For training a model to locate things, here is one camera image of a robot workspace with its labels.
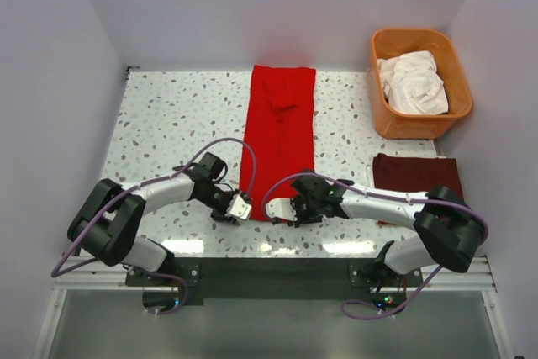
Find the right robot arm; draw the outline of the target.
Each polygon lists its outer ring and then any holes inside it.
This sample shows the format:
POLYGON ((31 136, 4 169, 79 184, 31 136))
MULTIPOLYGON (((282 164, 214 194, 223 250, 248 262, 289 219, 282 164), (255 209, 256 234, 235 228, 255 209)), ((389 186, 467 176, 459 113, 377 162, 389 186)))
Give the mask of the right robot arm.
POLYGON ((279 203, 277 216, 297 226, 324 217, 373 219, 416 233, 389 242, 379 253, 374 274, 386 286, 415 268, 435 264, 465 273, 488 238, 485 220, 445 186, 428 192, 396 192, 304 172, 292 182, 292 188, 297 194, 279 203))

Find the bright red t shirt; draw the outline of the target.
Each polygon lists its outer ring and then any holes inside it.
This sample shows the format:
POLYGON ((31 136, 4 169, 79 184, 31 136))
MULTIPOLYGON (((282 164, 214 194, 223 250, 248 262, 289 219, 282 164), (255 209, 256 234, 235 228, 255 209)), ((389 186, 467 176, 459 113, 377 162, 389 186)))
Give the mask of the bright red t shirt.
POLYGON ((240 189, 251 189, 251 219, 266 221, 262 199, 278 181, 314 168, 316 70, 254 66, 240 163, 240 189))

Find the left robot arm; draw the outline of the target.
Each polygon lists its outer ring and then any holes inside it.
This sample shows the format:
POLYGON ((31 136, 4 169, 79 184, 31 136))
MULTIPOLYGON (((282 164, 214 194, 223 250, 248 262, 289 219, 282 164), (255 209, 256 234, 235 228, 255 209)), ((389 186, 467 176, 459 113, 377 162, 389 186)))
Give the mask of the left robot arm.
POLYGON ((137 235, 143 217, 165 206, 194 200, 210 209, 213 220, 235 222, 232 205, 239 200, 239 192, 218 187, 220 175, 227 169, 223 160, 207 152, 186 171, 179 172, 176 168, 175 177, 154 180, 121 199, 118 196, 129 188, 127 185, 101 180, 71 222, 67 238, 75 241, 96 214, 114 201, 107 210, 113 217, 96 219, 79 247, 109 267, 118 264, 138 267, 155 285, 165 285, 174 275, 174 255, 165 246, 137 235))

